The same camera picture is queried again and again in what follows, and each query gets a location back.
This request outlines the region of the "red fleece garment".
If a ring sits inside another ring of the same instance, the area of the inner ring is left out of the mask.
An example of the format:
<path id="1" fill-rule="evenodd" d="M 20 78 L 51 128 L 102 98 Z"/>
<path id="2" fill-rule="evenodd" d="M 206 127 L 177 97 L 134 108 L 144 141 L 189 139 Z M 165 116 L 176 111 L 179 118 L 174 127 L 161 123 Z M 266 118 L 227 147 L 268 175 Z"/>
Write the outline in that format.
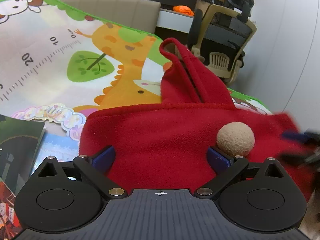
<path id="1" fill-rule="evenodd" d="M 94 112 L 81 134 L 80 154 L 114 148 L 116 159 L 106 175 L 125 190 L 195 191 L 215 177 L 207 150 L 216 144 L 219 129 L 231 122 L 253 131 L 251 162 L 284 152 L 309 153 L 303 144 L 281 137 L 297 130 L 289 115 L 236 108 L 224 83 L 178 40 L 166 39 L 159 50 L 172 62 L 161 81 L 161 103 Z"/>

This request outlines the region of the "beige pompom ball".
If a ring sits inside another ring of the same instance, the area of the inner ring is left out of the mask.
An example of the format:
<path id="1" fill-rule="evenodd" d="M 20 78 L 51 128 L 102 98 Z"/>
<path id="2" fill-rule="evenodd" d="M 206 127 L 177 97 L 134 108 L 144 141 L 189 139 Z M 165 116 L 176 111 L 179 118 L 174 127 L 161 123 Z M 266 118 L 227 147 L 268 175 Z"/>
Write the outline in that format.
<path id="1" fill-rule="evenodd" d="M 219 129 L 216 136 L 218 148 L 229 156 L 247 156 L 255 144 L 254 133 L 242 122 L 231 122 Z"/>

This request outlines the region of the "illustrated storage bag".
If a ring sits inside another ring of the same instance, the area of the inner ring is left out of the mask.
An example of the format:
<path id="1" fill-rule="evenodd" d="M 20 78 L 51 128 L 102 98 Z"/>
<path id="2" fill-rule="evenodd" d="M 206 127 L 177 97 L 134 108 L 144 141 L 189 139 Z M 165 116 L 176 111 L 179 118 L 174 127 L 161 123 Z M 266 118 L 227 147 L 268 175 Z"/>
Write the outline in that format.
<path id="1" fill-rule="evenodd" d="M 44 158 L 71 161 L 78 148 L 69 136 L 49 133 L 44 122 L 1 115 L 1 239 L 12 239 L 21 231 L 15 198 Z"/>

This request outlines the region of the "colourful cartoon play mat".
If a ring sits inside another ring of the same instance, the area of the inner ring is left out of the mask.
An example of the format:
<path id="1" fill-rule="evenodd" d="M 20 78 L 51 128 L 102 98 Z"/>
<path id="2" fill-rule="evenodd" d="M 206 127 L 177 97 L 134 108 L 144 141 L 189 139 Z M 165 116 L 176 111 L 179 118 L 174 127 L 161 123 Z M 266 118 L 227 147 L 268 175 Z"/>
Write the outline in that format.
<path id="1" fill-rule="evenodd" d="M 161 81 L 172 65 L 159 50 L 163 41 L 60 0 L 2 1 L 1 114 L 53 123 L 82 155 L 92 113 L 161 103 Z M 228 91 L 236 108 L 274 115 Z"/>

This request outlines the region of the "beige office chair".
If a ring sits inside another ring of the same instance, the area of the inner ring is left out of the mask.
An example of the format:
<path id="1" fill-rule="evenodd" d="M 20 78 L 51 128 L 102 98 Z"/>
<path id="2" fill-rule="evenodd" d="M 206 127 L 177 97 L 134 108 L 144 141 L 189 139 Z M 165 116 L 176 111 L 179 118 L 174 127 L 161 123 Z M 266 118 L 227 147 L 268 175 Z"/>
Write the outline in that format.
<path id="1" fill-rule="evenodd" d="M 187 47 L 226 85 L 233 83 L 244 66 L 244 48 L 257 31 L 249 20 L 253 0 L 224 0 L 203 12 L 196 9 Z"/>

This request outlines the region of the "orange object on desk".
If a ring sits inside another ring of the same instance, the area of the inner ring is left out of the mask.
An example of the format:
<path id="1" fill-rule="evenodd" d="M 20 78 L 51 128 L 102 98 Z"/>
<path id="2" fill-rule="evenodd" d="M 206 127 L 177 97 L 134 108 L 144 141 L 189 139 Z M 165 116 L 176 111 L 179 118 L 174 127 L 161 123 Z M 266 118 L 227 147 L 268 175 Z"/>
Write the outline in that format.
<path id="1" fill-rule="evenodd" d="M 192 17 L 194 16 L 194 12 L 188 6 L 185 6 L 185 5 L 177 5 L 177 6 L 174 6 L 172 9 L 174 12 L 178 12 L 180 14 L 184 14 Z"/>

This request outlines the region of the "beige sofa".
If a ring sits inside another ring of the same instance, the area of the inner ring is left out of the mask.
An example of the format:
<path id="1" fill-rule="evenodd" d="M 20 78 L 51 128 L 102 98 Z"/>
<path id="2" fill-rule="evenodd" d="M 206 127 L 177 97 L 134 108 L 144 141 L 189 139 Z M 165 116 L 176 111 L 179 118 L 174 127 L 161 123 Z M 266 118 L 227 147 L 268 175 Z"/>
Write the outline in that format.
<path id="1" fill-rule="evenodd" d="M 62 0 L 90 15 L 154 33 L 161 4 L 150 0 Z"/>

